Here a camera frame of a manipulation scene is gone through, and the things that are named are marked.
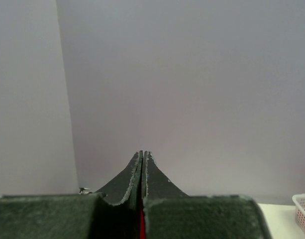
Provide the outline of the crimson t-shirt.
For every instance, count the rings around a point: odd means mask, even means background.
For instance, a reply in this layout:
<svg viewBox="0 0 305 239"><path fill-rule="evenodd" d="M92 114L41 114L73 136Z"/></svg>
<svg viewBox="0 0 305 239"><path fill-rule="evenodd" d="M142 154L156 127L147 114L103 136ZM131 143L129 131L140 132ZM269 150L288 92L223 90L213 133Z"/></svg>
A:
<svg viewBox="0 0 305 239"><path fill-rule="evenodd" d="M143 209L140 209L140 239L145 239L145 221Z"/></svg>

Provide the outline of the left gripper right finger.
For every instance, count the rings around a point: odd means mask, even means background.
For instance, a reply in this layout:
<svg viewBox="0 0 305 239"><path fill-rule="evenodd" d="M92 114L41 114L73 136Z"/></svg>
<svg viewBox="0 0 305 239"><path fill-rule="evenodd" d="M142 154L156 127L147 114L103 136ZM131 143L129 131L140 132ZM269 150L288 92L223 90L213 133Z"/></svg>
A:
<svg viewBox="0 0 305 239"><path fill-rule="evenodd" d="M244 195L189 196L156 165L142 161L142 228L147 239L270 239L258 204Z"/></svg>

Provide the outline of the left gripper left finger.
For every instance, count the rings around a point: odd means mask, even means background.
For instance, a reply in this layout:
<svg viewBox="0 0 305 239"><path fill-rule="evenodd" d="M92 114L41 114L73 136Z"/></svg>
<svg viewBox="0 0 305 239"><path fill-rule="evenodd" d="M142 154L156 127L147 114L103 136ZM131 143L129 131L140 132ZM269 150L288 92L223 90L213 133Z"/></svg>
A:
<svg viewBox="0 0 305 239"><path fill-rule="evenodd" d="M0 197L0 239L138 239L142 159L90 194Z"/></svg>

